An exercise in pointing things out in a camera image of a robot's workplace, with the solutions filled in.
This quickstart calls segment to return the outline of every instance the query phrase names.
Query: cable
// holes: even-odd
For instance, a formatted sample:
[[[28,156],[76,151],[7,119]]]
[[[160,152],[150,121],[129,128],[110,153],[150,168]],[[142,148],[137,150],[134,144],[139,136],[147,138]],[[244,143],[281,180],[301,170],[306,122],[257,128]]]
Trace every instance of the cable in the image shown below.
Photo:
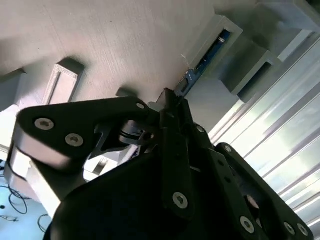
[[[8,186],[0,186],[0,188],[8,189],[8,190],[10,191],[11,194],[9,195],[8,200],[9,200],[9,203],[10,203],[11,207],[13,207],[14,210],[16,210],[18,213],[20,213],[20,214],[22,214],[22,215],[25,215],[25,214],[28,213],[28,207],[27,207],[27,203],[26,203],[26,200],[27,200],[27,199],[24,199],[24,197],[22,197],[21,194],[20,194],[18,191],[12,189],[11,187],[9,187],[9,185],[8,185]],[[19,210],[14,206],[14,203],[13,203],[12,200],[11,200],[11,197],[12,197],[12,196],[15,196],[15,197],[17,197],[17,198],[19,198],[19,199],[21,199],[21,200],[23,201],[23,204],[24,204],[24,206],[25,206],[25,212],[19,211]]]
[[[22,199],[22,200],[31,200],[30,197],[22,196],[20,194],[20,192],[18,192],[17,190],[12,189],[9,184],[8,184],[8,188],[9,188],[10,193],[13,194],[16,198]]]
[[[19,222],[17,217],[14,216],[0,216],[0,218],[8,221],[8,222]]]
[[[26,203],[26,200],[23,199],[21,197],[21,200],[23,201],[23,204],[25,206],[25,212],[22,212],[22,211],[19,211],[15,206],[14,206],[14,203],[12,202],[11,200],[11,197],[14,196],[12,193],[10,194],[9,196],[9,203],[11,204],[11,207],[13,207],[14,210],[16,210],[18,213],[22,214],[22,215],[26,215],[28,213],[28,207],[27,207],[27,203]]]
[[[43,217],[46,217],[46,216],[49,216],[48,214],[43,214],[43,215],[41,215],[39,218],[38,218],[38,227],[39,227],[39,229],[43,232],[43,233],[46,233],[46,229],[43,227],[43,226],[41,226],[41,224],[40,224],[40,220],[43,218]]]

